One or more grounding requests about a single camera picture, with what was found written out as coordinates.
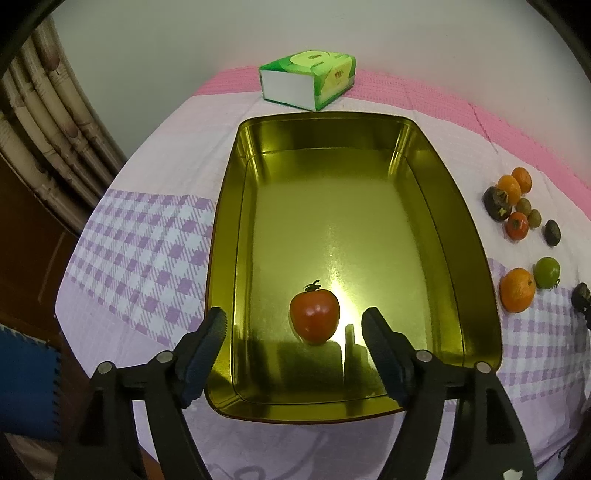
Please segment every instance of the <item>orange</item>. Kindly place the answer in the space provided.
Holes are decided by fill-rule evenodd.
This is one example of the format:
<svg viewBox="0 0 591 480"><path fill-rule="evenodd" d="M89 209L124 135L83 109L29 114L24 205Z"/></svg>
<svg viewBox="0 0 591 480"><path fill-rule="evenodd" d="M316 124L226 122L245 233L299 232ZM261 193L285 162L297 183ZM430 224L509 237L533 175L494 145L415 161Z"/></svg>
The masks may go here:
<svg viewBox="0 0 591 480"><path fill-rule="evenodd" d="M503 175L496 184L496 187L507 192L509 205L517 205L517 202L521 198L521 187L517 183L517 180L511 175Z"/></svg>
<svg viewBox="0 0 591 480"><path fill-rule="evenodd" d="M508 312L523 312L534 299L534 277L523 268L514 268L501 279L499 291L501 303Z"/></svg>
<svg viewBox="0 0 591 480"><path fill-rule="evenodd" d="M523 167L517 167L511 176L517 180L517 183L521 187L521 193L528 193L531 190L531 177L530 173Z"/></svg>

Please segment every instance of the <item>pink tablecloth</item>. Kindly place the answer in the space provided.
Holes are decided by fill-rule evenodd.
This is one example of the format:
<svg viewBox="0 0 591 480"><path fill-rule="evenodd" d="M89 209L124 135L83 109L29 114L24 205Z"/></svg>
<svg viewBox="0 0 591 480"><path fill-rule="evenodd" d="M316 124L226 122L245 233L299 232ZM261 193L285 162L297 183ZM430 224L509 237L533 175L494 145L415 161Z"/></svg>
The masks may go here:
<svg viewBox="0 0 591 480"><path fill-rule="evenodd" d="M499 309L498 375L537 463L544 462L574 435L586 396L589 340L569 292L591 279L590 191L519 130L421 83L360 71L356 86L327 109L391 113L419 124L466 199L495 283L507 269L531 268L544 256L560 262L560 288L538 292L521 314ZM130 159L87 224L57 300L60 323L86 372L105 359L119 366L145 362L199 325L215 206L236 128L245 118L293 111L262 100L256 69L222 72ZM516 166L532 175L532 204L561 226L563 240L552 250L539 229L510 243L482 207L482 192ZM153 452L142 406L136 413L140 441ZM373 479L401 415L337 425L252 424L223 418L200 399L186 419L216 479L246 479L249 472ZM447 412L431 478L440 477L452 421Z"/></svg>

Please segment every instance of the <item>blue object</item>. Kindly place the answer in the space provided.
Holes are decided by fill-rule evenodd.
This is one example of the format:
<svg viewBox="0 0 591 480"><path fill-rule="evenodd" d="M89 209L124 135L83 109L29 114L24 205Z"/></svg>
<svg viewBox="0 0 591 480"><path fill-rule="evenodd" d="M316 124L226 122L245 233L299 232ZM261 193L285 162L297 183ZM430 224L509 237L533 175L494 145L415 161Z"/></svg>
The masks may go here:
<svg viewBox="0 0 591 480"><path fill-rule="evenodd" d="M59 438L59 352L0 325L0 432Z"/></svg>

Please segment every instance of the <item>green tissue box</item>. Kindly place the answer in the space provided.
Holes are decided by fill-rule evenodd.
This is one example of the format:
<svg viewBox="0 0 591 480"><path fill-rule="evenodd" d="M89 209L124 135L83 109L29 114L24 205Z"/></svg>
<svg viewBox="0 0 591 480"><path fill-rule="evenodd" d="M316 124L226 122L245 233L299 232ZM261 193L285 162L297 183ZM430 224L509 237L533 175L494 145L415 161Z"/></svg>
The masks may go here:
<svg viewBox="0 0 591 480"><path fill-rule="evenodd" d="M323 109L355 82L355 57L308 50L259 67L265 100L314 112Z"/></svg>

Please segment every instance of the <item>tomato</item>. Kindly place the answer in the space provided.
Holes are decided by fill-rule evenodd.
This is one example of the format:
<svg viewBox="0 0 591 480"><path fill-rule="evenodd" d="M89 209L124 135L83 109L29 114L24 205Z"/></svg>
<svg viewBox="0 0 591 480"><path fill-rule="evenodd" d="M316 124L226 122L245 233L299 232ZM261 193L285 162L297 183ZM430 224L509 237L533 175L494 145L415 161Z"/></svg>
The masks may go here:
<svg viewBox="0 0 591 480"><path fill-rule="evenodd" d="M306 285L290 303L291 324L311 345L320 345L332 337L340 318L339 301L330 290L320 290L319 281Z"/></svg>
<svg viewBox="0 0 591 480"><path fill-rule="evenodd" d="M513 212L509 215L505 224L505 231L512 240L522 240L530 230L527 217L521 212Z"/></svg>

